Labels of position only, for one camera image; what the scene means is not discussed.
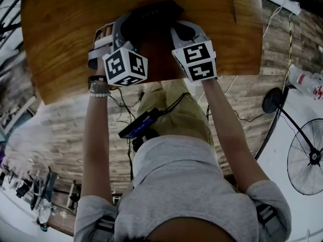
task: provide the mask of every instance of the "white cable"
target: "white cable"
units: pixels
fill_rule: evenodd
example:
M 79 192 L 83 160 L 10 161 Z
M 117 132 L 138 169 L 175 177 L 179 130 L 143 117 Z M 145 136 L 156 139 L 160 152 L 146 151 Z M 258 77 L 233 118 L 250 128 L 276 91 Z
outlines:
M 284 7 L 284 5 L 285 5 L 286 1 L 287 1 L 287 0 L 284 0 L 284 1 L 283 1 L 283 3 L 282 3 L 282 5 L 281 5 L 281 6 L 279 6 L 276 10 L 274 10 L 273 14 L 270 16 L 270 18 L 269 18 L 269 20 L 268 20 L 267 27 L 265 28 L 264 33 L 263 33 L 263 37 L 265 37 L 265 36 L 266 36 L 267 31 L 268 31 L 268 28 L 269 28 L 269 25 L 271 24 L 273 17 L 281 11 L 281 9 Z
M 231 84 L 230 84 L 230 86 L 229 86 L 229 88 L 227 89 L 227 91 L 225 92 L 225 94 L 224 95 L 226 95 L 227 93 L 228 93 L 228 91 L 231 89 L 231 87 L 232 87 L 232 84 L 234 83 L 234 81 L 236 80 L 238 78 L 238 75 L 233 79 L 233 81 L 231 82 Z
M 201 98 L 203 97 L 204 94 L 205 94 L 205 91 L 203 91 L 203 93 L 201 94 L 200 98 L 197 101 L 197 104 L 200 104 L 200 100 L 201 100 Z

